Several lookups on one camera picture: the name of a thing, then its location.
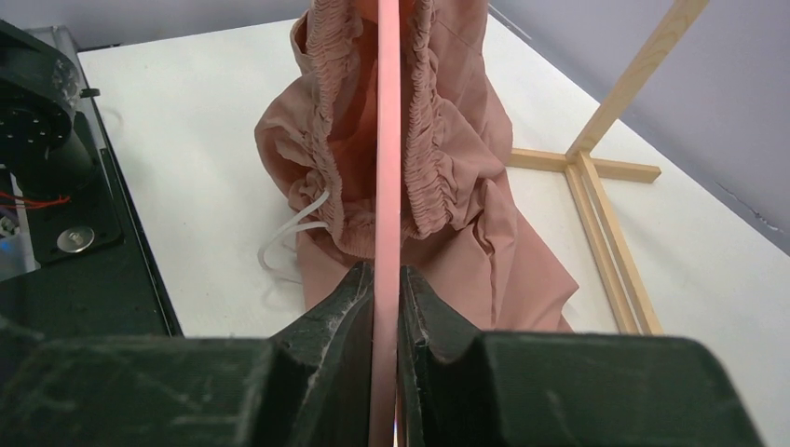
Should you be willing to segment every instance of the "wooden stand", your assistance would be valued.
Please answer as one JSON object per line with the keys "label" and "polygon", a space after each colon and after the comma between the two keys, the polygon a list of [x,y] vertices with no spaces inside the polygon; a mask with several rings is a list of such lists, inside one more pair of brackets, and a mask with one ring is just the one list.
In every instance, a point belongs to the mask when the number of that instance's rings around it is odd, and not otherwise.
{"label": "wooden stand", "polygon": [[564,155],[513,149],[509,162],[509,166],[515,168],[565,174],[612,313],[623,333],[657,335],[662,329],[601,179],[653,183],[661,170],[656,166],[593,158],[590,152],[707,4],[708,0],[674,1]]}

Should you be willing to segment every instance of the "metal screw head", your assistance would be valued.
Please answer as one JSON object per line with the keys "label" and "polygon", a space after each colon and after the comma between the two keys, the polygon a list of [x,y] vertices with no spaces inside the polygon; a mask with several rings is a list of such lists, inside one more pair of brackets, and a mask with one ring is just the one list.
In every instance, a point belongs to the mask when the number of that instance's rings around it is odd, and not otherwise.
{"label": "metal screw head", "polygon": [[90,247],[95,237],[89,226],[69,228],[58,236],[58,248],[67,253],[79,253]]}

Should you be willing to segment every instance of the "pink strip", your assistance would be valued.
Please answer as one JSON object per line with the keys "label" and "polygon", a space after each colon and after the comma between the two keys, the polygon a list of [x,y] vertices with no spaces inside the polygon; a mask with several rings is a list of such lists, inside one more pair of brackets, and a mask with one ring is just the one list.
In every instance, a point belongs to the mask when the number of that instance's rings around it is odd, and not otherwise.
{"label": "pink strip", "polygon": [[401,269],[401,30],[398,0],[378,0],[378,160],[369,447],[391,447]]}

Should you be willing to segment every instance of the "wall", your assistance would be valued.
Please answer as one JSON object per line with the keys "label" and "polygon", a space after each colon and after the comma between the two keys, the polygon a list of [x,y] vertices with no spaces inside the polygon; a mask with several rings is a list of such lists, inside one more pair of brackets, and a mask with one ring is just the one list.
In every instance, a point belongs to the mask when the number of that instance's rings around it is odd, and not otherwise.
{"label": "wall", "polygon": [[309,0],[0,0],[21,28],[68,26],[77,44],[102,47],[296,18]]}
{"label": "wall", "polygon": [[[600,101],[672,1],[491,3]],[[787,0],[712,0],[623,121],[790,253],[787,23]]]}

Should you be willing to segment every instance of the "wooden bar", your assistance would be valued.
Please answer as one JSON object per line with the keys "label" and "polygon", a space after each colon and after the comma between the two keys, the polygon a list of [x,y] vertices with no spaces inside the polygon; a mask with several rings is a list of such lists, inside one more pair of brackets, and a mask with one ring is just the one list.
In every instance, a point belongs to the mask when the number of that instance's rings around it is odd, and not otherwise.
{"label": "wooden bar", "polygon": [[[595,168],[598,169],[598,175],[604,179],[653,183],[661,175],[661,169],[658,166],[625,163],[601,158],[593,158],[592,162]],[[508,166],[550,172],[565,172],[568,162],[564,154],[514,148]]]}
{"label": "wooden bar", "polygon": [[659,26],[620,76],[615,87],[571,144],[567,151],[569,157],[576,156],[578,152],[590,152],[601,141],[707,4],[708,0],[675,0]]}
{"label": "wooden bar", "polygon": [[568,165],[565,169],[565,176],[573,200],[576,202],[576,208],[579,211],[581,225],[584,227],[587,240],[590,242],[592,257],[598,266],[598,273],[601,275],[601,282],[604,284],[606,297],[609,300],[618,329],[620,333],[638,334],[639,326],[636,325],[633,311],[628,305],[628,296],[625,294],[620,282],[620,275],[615,267],[615,261],[609,252],[609,247],[606,244],[604,232],[595,215],[593,204],[590,203],[590,196],[584,187],[579,168],[574,165]]}
{"label": "wooden bar", "polygon": [[636,264],[633,261],[631,251],[628,250],[617,215],[612,208],[611,202],[609,202],[604,186],[601,184],[601,179],[598,177],[598,172],[595,170],[590,154],[586,152],[579,153],[578,166],[586,183],[590,200],[595,206],[601,226],[606,234],[606,240],[617,262],[622,282],[631,299],[631,307],[636,314],[640,329],[644,334],[661,334],[661,324],[653,310],[653,304],[647,296],[645,284],[642,282],[639,271],[636,269]]}

